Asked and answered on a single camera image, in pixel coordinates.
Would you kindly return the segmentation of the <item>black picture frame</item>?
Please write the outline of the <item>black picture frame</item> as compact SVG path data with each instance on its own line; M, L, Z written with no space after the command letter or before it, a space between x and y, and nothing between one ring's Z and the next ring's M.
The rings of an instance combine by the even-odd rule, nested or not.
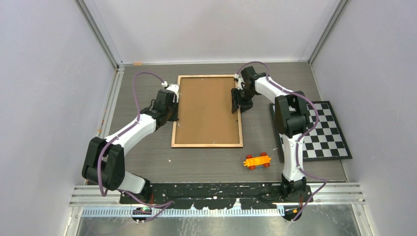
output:
M233 75L180 75L172 148L242 148L240 111L232 113Z

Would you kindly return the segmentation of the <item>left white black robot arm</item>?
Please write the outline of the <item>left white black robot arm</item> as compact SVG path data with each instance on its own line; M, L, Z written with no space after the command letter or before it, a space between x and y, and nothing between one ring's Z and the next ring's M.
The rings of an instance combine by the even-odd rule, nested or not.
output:
M132 193L138 203L146 203L151 196L148 179L125 169L125 156L144 137L154 133L169 121L178 120L179 85L160 89L149 107L118 132L106 138L90 140L82 177L98 184L102 196L107 191L121 190Z

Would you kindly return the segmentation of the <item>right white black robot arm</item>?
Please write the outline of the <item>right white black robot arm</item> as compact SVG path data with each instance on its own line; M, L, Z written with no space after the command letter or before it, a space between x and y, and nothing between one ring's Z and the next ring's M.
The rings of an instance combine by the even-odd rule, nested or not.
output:
M252 108L252 98L263 95L274 103L274 123L284 142L284 169L281 175L281 197L293 202L306 190L302 172L303 135L309 123L309 110L304 94L276 83L267 73L256 73L252 66L234 75L237 88L231 90L232 113Z

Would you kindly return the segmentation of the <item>orange toy car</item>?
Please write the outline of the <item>orange toy car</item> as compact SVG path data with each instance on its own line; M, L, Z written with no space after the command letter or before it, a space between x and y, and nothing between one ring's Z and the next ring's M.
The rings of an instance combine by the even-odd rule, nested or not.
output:
M243 165L249 170L255 170L256 168L270 167L271 158L266 152L261 152L259 156L247 155L246 160L243 161Z

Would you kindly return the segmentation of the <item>black white checkerboard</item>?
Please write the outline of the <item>black white checkerboard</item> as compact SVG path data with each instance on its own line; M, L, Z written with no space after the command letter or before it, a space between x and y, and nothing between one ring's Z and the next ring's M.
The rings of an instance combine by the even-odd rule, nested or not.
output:
M314 101L319 123L304 137L303 161L352 159L333 107L329 101Z

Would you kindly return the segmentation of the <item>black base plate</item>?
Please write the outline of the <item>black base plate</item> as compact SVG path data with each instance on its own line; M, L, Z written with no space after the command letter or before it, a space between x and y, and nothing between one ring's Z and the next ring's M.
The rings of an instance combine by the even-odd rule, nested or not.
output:
M282 197L279 182L225 182L225 183L153 183L142 194L122 192L121 204L156 205L169 209L272 209L276 203L289 203L300 207L311 198L308 186L300 195Z

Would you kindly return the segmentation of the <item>aluminium rail front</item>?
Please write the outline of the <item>aluminium rail front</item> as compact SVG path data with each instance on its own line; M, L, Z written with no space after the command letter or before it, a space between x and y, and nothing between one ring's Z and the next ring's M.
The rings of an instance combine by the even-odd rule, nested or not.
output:
M283 196L279 183L243 182L243 183L154 183L151 193L138 196L147 204L161 205L169 201L176 202L180 209L195 204L198 208L231 208L234 204L249 206L260 204L299 204L310 200L311 204L364 204L361 187L354 182L309 183L301 193Z

